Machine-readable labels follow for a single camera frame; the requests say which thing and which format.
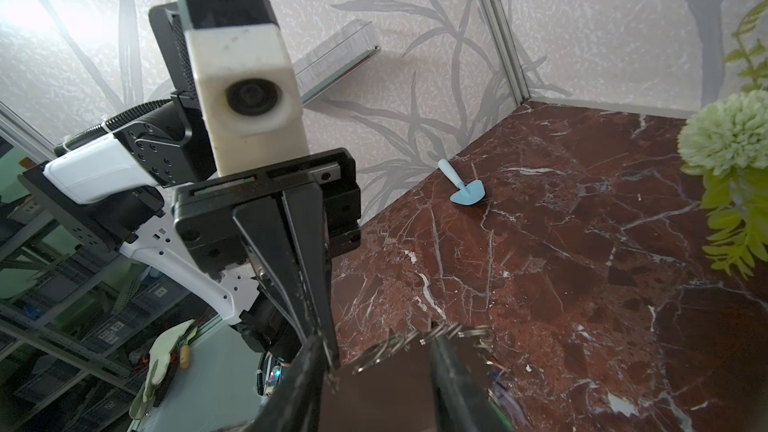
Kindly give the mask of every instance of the light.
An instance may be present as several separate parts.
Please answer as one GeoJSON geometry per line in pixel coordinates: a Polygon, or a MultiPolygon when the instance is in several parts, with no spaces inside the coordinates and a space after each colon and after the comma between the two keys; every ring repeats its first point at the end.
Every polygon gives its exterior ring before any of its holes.
{"type": "MultiPolygon", "coordinates": [[[[54,1],[52,6],[75,42],[117,42],[116,14],[74,2],[54,1]]],[[[58,35],[53,19],[38,0],[0,0],[0,25],[23,34],[58,35]]]]}

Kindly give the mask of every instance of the leaf pattern wallpaper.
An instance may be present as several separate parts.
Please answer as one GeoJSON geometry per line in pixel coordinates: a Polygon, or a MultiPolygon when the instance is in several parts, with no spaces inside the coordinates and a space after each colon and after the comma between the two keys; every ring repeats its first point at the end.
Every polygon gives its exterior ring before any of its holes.
{"type": "MultiPolygon", "coordinates": [[[[538,76],[572,99],[692,112],[744,82],[726,54],[732,33],[764,0],[510,0],[521,48],[539,56],[538,76]]],[[[768,20],[757,24],[768,36],[768,20]]],[[[537,89],[532,96],[562,97],[537,89]]]]}
{"type": "MultiPolygon", "coordinates": [[[[146,14],[171,0],[0,0],[0,100],[52,142],[172,91],[146,14]]],[[[297,59],[354,18],[382,52],[311,104],[310,148],[357,160],[364,220],[513,111],[477,0],[273,0],[297,59]]],[[[532,76],[548,90],[528,61],[532,76]]]]}

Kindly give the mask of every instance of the green flower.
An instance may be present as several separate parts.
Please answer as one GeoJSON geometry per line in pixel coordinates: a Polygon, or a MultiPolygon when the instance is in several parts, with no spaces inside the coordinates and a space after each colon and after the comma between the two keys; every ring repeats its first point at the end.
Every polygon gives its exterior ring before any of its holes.
{"type": "Polygon", "coordinates": [[[686,121],[677,150],[689,166],[716,176],[732,167],[768,167],[768,92],[733,94],[686,121]]]}

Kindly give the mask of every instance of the cable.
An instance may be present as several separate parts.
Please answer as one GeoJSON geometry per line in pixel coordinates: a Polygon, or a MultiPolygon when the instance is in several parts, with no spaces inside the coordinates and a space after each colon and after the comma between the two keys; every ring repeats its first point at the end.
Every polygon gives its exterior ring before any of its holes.
{"type": "Polygon", "coordinates": [[[160,106],[164,106],[168,102],[170,102],[170,99],[151,100],[149,102],[139,104],[135,107],[131,107],[130,109],[124,112],[120,112],[116,116],[105,120],[103,124],[90,127],[86,130],[83,130],[76,136],[70,137],[66,141],[54,147],[54,153],[56,154],[56,157],[61,157],[67,152],[75,150],[95,139],[98,139],[99,137],[107,135],[107,132],[114,132],[115,130],[120,129],[125,124],[130,123],[141,116],[147,115],[149,112],[152,112],[160,106]]]}
{"type": "Polygon", "coordinates": [[[259,360],[259,367],[256,371],[256,393],[258,395],[264,395],[264,362],[266,362],[267,352],[261,355],[259,360]]]}

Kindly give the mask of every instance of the shovel handle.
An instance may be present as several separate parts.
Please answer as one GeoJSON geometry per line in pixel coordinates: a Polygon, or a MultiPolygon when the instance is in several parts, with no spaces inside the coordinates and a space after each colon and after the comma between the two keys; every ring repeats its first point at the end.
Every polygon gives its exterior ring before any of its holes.
{"type": "Polygon", "coordinates": [[[449,164],[447,160],[445,160],[444,158],[441,158],[437,162],[437,167],[439,167],[440,170],[442,170],[442,173],[446,174],[446,177],[451,182],[453,182],[454,186],[458,188],[464,188],[464,182],[462,182],[462,178],[458,176],[458,174],[456,173],[456,170],[454,170],[453,167],[451,167],[451,164],[449,164]]]}

